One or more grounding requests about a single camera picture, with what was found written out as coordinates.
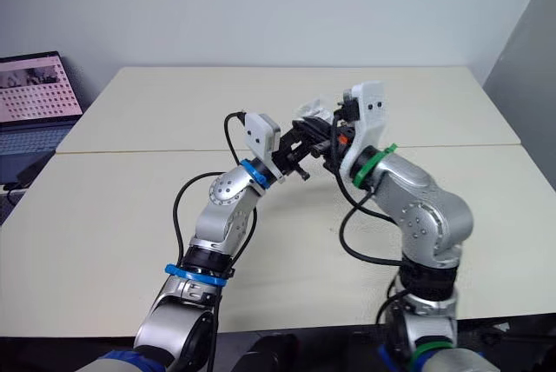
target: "white wall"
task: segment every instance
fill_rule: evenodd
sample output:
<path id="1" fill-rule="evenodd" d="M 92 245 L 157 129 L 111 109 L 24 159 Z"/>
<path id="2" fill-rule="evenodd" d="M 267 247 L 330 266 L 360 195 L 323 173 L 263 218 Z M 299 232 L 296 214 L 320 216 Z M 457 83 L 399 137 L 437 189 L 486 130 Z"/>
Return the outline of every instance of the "white wall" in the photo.
<path id="1" fill-rule="evenodd" d="M 2 0 L 0 56 L 60 50 L 92 100 L 132 64 L 469 64 L 529 0 Z"/>
<path id="2" fill-rule="evenodd" d="M 531 0 L 485 83 L 556 189 L 556 0 Z"/>

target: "green cable tie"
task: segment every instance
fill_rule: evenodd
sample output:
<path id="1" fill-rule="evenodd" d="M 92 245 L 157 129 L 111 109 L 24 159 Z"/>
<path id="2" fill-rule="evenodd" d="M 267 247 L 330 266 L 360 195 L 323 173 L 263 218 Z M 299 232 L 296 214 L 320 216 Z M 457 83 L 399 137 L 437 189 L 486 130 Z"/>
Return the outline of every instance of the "green cable tie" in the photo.
<path id="1" fill-rule="evenodd" d="M 414 363 L 417 359 L 419 359 L 419 356 L 434 349 L 453 349 L 453 344 L 450 342 L 429 342 L 419 345 L 411 356 L 411 360 L 409 361 L 409 370 L 413 371 Z"/>
<path id="2" fill-rule="evenodd" d="M 371 170 L 373 170 L 373 168 L 378 164 L 378 162 L 380 162 L 384 158 L 384 156 L 388 155 L 389 153 L 394 152 L 397 147 L 398 147 L 398 145 L 396 143 L 392 143 L 390 146 L 385 148 L 382 152 L 379 152 L 376 155 L 374 155 L 373 157 L 371 157 L 367 161 L 367 163 L 365 163 L 363 165 L 363 167 L 361 169 L 359 169 L 359 172 L 357 172 L 357 175 L 355 175 L 354 185 L 357 188 L 360 188 L 361 184 L 363 183 L 363 181 L 367 177 L 368 173 Z"/>

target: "robotic arm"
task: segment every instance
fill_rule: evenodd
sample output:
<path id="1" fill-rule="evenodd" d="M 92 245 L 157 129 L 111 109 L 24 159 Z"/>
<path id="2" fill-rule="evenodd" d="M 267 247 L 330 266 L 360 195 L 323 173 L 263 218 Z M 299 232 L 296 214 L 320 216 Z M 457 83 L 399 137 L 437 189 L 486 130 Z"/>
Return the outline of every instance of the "robotic arm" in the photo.
<path id="1" fill-rule="evenodd" d="M 255 158 L 212 182 L 188 251 L 176 265 L 167 266 L 169 277 L 137 333 L 134 362 L 153 362 L 160 369 L 152 370 L 161 371 L 197 371 L 206 363 L 214 349 L 222 288 L 234 273 L 249 215 L 272 184 L 283 183 L 294 171 L 307 180 L 300 161 L 311 154 L 324 158 L 341 188 L 342 180 L 353 180 L 373 194 L 401 230 L 396 294 L 386 307 L 387 362 L 426 372 L 498 370 L 474 352 L 455 349 L 453 283 L 461 243 L 473 228 L 470 209 L 423 169 L 396 155 L 395 146 L 376 149 L 386 121 L 380 83 L 354 86 L 340 106 L 331 114 L 313 103 L 283 136 L 268 116 L 239 114 Z M 127 370 L 116 369 L 116 363 L 122 362 L 114 355 L 82 370 Z"/>

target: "blue ring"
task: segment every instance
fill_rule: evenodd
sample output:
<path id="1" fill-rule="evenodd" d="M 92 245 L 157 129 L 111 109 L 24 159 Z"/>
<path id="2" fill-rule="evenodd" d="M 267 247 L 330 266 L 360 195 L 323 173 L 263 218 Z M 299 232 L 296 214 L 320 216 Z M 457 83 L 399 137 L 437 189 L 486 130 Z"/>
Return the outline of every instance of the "blue ring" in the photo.
<path id="1" fill-rule="evenodd" d="M 189 272 L 188 270 L 179 269 L 177 266 L 171 263 L 166 265 L 166 269 L 164 269 L 164 272 L 170 275 L 179 276 L 180 278 L 206 283 L 207 285 L 215 285 L 216 287 L 225 287 L 228 283 L 228 280 L 226 279 L 217 278 L 216 276 L 196 274 L 195 272 Z"/>
<path id="2" fill-rule="evenodd" d="M 243 168 L 245 168 L 248 174 L 250 174 L 257 181 L 259 185 L 261 185 L 264 189 L 270 188 L 268 179 L 261 172 L 255 169 L 255 167 L 251 164 L 250 161 L 248 161 L 247 159 L 243 159 L 240 162 L 240 164 L 242 165 Z"/>

